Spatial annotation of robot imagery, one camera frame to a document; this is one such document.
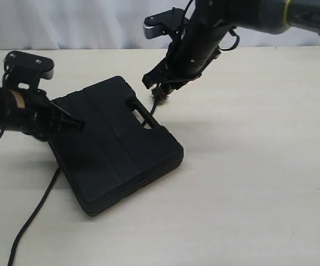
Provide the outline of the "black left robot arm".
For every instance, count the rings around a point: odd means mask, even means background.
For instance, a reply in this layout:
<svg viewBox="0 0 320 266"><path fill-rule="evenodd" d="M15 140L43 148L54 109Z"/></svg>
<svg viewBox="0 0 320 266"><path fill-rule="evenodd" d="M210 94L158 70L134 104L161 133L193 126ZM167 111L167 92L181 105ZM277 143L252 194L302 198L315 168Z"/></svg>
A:
<svg viewBox="0 0 320 266"><path fill-rule="evenodd" d="M83 120L51 101L44 90L0 87L0 129L46 141L50 134L84 127Z"/></svg>

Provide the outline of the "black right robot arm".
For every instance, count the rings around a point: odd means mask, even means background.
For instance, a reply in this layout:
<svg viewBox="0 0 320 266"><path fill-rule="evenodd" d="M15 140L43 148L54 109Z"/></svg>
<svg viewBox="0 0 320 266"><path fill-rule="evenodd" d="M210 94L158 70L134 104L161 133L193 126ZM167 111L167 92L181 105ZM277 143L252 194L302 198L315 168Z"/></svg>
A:
<svg viewBox="0 0 320 266"><path fill-rule="evenodd" d="M195 1L190 18L185 9L148 16L143 22L146 39L168 35L165 57L142 82L153 94L167 96L201 77L223 49L220 42L235 28L282 34L300 28L320 34L320 1Z"/></svg>

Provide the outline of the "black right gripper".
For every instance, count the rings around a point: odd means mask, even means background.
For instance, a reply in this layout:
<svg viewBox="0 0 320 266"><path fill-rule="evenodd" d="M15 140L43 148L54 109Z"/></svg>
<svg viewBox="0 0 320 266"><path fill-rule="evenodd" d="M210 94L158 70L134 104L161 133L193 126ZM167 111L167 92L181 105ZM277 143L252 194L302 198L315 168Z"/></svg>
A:
<svg viewBox="0 0 320 266"><path fill-rule="evenodd" d="M159 62L151 71L143 75L146 89L160 84L163 95L179 90L208 66L213 57L220 54L219 41L172 41L168 46L165 62Z"/></svg>

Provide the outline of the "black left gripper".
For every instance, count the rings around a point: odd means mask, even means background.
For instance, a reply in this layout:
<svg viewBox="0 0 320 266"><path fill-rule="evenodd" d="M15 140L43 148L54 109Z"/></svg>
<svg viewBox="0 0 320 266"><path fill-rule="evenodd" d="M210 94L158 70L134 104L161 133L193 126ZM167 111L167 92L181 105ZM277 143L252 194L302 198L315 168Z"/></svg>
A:
<svg viewBox="0 0 320 266"><path fill-rule="evenodd" d="M23 90L22 133L35 139L47 139L52 132L82 131L85 121L73 117L50 101L44 90Z"/></svg>

